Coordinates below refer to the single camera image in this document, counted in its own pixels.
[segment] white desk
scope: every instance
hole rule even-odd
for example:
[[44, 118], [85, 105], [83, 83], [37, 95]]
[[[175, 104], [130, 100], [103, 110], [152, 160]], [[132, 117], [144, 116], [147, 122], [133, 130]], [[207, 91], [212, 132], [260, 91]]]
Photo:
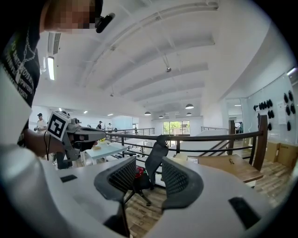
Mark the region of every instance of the white desk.
[[[100, 147], [100, 150], [86, 150], [88, 155], [91, 156], [92, 162], [94, 165], [96, 165], [96, 160], [100, 158], [104, 158], [105, 162], [107, 161], [106, 157], [109, 155], [121, 153], [123, 151], [127, 151], [127, 146], [122, 146], [120, 143], [110, 143], [108, 144], [98, 144]], [[82, 159], [84, 161], [84, 164], [86, 165], [86, 159], [84, 153], [81, 153]]]

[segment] black office chair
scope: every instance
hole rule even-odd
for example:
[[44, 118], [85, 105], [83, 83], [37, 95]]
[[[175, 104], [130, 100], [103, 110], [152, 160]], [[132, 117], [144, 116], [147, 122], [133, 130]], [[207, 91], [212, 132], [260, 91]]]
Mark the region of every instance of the black office chair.
[[163, 156], [167, 156], [169, 148], [166, 146], [166, 136], [160, 135], [157, 137], [156, 142], [153, 145], [152, 151], [148, 158], [145, 161], [145, 169], [140, 177], [135, 178], [133, 185], [129, 188], [132, 192], [125, 199], [124, 203], [127, 203], [131, 197], [137, 193], [139, 194], [146, 202], [147, 206], [151, 205], [151, 201], [145, 197], [142, 190], [143, 189], [153, 189], [155, 185], [155, 172], [158, 167], [162, 164]]

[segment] cardboard box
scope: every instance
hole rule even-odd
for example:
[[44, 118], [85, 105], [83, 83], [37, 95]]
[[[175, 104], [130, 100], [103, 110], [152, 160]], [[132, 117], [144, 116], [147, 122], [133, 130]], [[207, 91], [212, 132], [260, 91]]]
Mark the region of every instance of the cardboard box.
[[280, 143], [278, 162], [289, 167], [294, 168], [298, 157], [298, 146], [287, 145]]
[[267, 141], [265, 159], [270, 162], [277, 162], [280, 143]]

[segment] metal railing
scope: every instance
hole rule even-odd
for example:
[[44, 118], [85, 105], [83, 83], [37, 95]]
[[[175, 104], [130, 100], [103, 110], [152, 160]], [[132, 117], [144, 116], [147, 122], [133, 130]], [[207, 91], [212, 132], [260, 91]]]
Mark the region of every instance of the metal railing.
[[[232, 154], [233, 151], [236, 150], [245, 150], [245, 149], [251, 149], [251, 155], [246, 157], [245, 159], [250, 159], [249, 163], [252, 165], [253, 160], [255, 159], [254, 162], [254, 167], [258, 169], [259, 171], [262, 168], [263, 165], [263, 160], [265, 156], [265, 150], [266, 150], [266, 144], [267, 144], [267, 132], [268, 132], [268, 124], [267, 124], [267, 116], [263, 115], [260, 116], [261, 119], [259, 120], [259, 130], [256, 132], [250, 132], [250, 133], [242, 133], [242, 134], [230, 134], [230, 135], [217, 135], [217, 136], [194, 136], [194, 137], [189, 137], [189, 136], [166, 136], [167, 141], [176, 141], [176, 148], [170, 148], [170, 151], [176, 151], [176, 153], [180, 152], [202, 152], [202, 155], [205, 155], [206, 153], [211, 153], [214, 154], [216, 152], [221, 152], [223, 154], [224, 152], [227, 152], [228, 154]], [[233, 123], [230, 125], [229, 131], [233, 133]], [[109, 139], [108, 137], [119, 137], [121, 138], [121, 141], [119, 140], [114, 140], [114, 139]], [[122, 145], [134, 145], [142, 148], [151, 148], [152, 146], [147, 146], [147, 145], [136, 145], [129, 143], [129, 141], [126, 142], [126, 138], [135, 138], [135, 139], [144, 139], [144, 140], [156, 140], [158, 136], [150, 136], [150, 135], [133, 135], [133, 134], [118, 134], [118, 133], [107, 133], [107, 140], [113, 141], [113, 142], [118, 142], [121, 143]], [[257, 144], [257, 151], [255, 154], [255, 149], [256, 149], [256, 141], [258, 137], [258, 144]], [[239, 139], [245, 139], [245, 138], [253, 138], [252, 140], [252, 146], [244, 146], [244, 147], [238, 147], [238, 148], [233, 148], [234, 141], [239, 140]], [[214, 146], [211, 149], [207, 150], [184, 150], [180, 148], [180, 142], [181, 141], [219, 141], [219, 143]], [[142, 152], [136, 152], [132, 150], [128, 150], [130, 152], [135, 152], [137, 154], [141, 154], [144, 156], [148, 156], [148, 154], [142, 153]]]
[[113, 140], [116, 142], [121, 142], [121, 135], [125, 135], [124, 140], [126, 138], [130, 139], [129, 137], [126, 137], [127, 135], [142, 135], [142, 136], [150, 136], [154, 135], [154, 128], [144, 128], [144, 129], [128, 129], [128, 130], [113, 130], [112, 133], [114, 135], [110, 135], [111, 131], [105, 131], [107, 136], [106, 139]]
[[229, 130], [229, 129], [227, 129], [227, 128], [217, 128], [217, 127], [201, 126], [201, 132], [203, 132], [203, 131], [211, 131], [211, 130]]

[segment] wooden floor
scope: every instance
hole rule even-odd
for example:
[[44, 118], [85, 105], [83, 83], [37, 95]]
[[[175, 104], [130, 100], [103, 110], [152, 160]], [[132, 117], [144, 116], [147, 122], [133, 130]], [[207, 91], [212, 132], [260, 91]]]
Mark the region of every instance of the wooden floor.
[[[242, 147], [242, 141], [235, 141], [234, 148], [236, 147]], [[234, 151], [234, 154], [238, 154], [241, 157], [250, 155], [249, 152], [243, 151]], [[291, 170], [280, 163], [264, 160], [261, 173], [263, 173], [264, 177], [256, 182], [254, 189], [267, 196], [270, 204], [275, 207], [288, 194]], [[137, 194], [126, 204], [128, 225], [134, 238], [143, 237], [159, 220], [162, 216], [161, 205], [166, 199], [166, 191], [163, 188], [155, 187], [154, 190], [143, 191], [143, 193], [151, 200], [152, 205], [150, 207], [147, 207], [146, 202]]]

